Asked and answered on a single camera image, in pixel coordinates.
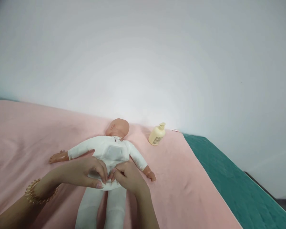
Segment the green mattress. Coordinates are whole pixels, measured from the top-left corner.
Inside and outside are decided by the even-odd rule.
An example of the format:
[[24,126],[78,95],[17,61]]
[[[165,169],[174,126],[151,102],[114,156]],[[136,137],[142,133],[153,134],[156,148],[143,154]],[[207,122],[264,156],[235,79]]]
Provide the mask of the green mattress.
[[205,137],[183,134],[244,229],[286,228],[286,212]]

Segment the wrist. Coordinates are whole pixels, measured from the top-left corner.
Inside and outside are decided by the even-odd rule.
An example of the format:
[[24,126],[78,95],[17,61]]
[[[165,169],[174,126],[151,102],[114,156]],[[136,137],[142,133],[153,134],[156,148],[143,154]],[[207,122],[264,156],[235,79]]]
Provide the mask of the wrist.
[[148,176],[148,174],[150,174],[152,171],[151,169],[149,168],[149,166],[146,166],[145,169],[143,170],[143,173],[145,176]]
[[137,200],[144,200],[147,197],[150,197],[150,190],[147,184],[145,184],[143,187],[141,187],[139,190],[137,190],[134,193]]
[[60,185],[55,177],[49,172],[40,182],[34,186],[34,192],[37,197],[45,199],[53,195],[55,189]]

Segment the bed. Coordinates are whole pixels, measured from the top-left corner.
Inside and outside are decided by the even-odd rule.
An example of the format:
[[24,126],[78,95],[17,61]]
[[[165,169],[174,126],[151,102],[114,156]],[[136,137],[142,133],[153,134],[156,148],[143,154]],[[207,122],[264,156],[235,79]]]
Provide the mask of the bed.
[[205,137],[184,134],[244,229],[286,229],[286,212]]
[[[0,214],[33,180],[60,163],[49,157],[88,138],[104,135],[110,120],[29,103],[0,100]],[[150,187],[160,228],[242,228],[184,136],[167,131],[161,143],[148,143],[150,128],[131,124],[126,140],[141,152],[157,181]],[[62,184],[33,228],[74,228],[84,187]],[[98,212],[104,225],[106,194]],[[124,228],[135,228],[136,201],[127,193]]]

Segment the pink blanket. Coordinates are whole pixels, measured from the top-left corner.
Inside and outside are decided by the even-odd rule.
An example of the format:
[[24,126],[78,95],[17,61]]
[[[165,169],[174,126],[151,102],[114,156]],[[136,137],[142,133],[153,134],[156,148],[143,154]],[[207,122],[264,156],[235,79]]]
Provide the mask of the pink blanket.
[[[48,164],[53,153],[104,135],[109,123],[76,112],[0,101],[0,214],[24,194],[30,182],[60,165]],[[146,181],[160,228],[241,228],[183,135],[167,130],[155,147],[147,141],[149,133],[148,128],[130,125],[126,140],[156,174],[156,182]],[[62,184],[33,228],[74,228],[84,191],[84,187]],[[105,212],[106,195],[98,213],[99,228]],[[136,217],[135,198],[127,193],[124,228],[135,228]]]

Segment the doll leg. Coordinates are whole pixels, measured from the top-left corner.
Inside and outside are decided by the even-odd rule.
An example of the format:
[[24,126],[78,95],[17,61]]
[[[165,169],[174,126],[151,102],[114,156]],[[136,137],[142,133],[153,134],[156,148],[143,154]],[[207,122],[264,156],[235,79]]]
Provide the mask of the doll leg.
[[119,187],[108,192],[104,229],[123,229],[125,217],[126,189]]
[[100,189],[86,188],[77,212],[76,229],[96,229],[96,216],[103,194]]

